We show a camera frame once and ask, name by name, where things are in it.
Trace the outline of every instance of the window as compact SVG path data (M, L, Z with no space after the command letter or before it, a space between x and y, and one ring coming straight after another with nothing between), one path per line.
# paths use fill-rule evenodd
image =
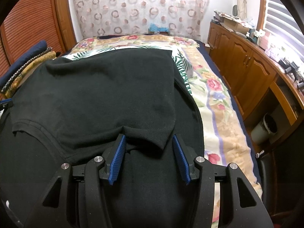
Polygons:
M280 0L266 0L264 31L282 39L304 61L304 36L296 21Z

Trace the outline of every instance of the navy folded cloth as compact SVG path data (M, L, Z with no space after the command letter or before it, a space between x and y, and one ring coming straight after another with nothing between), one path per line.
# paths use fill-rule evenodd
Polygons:
M41 40L34 46L32 46L27 52L22 54L8 69L8 71L0 78L0 88L3 88L6 82L13 76L13 74L28 60L34 56L42 53L48 47L45 40Z

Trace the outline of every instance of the black mount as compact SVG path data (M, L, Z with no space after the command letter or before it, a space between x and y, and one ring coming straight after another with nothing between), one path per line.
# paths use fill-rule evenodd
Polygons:
M105 157L97 156L83 165L63 164L37 201L24 228L111 228L102 188L109 185L103 177L106 161ZM197 182L197 196L190 207L192 214L187 228L211 227L215 182L220 183L219 228L273 228L262 201L235 163L219 166L200 156L192 158L192 162L197 172L193 178ZM78 205L80 183L85 186L85 207ZM80 226L79 214L83 210L86 224Z

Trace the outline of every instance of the blue clamp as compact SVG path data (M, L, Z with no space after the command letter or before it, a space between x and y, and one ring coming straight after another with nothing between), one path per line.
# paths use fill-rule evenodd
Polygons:
M119 134L114 145L107 148L102 154L105 158L105 165L104 168L101 169L102 173L99 175L103 180L108 180L110 185L113 185L118 178L121 163L126 152L126 144L126 136Z
M191 181L197 180L200 174L193 162L197 157L194 149L186 146L180 135L173 136L172 146L183 181L188 185Z

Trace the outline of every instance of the metal screw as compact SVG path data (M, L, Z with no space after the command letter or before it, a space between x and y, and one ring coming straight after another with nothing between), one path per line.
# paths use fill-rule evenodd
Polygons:
M203 163L205 161L205 158L202 156L196 157L197 162Z
M70 165L68 163L64 163L64 164L61 165L61 168L66 170L67 168L69 168L69 166Z
M262 150L262 151L260 151L259 153L257 153L256 155L255 155L255 157L258 159L261 155L263 155L265 153L265 151L264 150Z
M238 167L238 165L236 163L231 163L229 166L231 169L234 169L234 170Z
M94 158L94 161L95 162L101 162L103 160L103 157L101 157L101 156L96 156L95 158Z

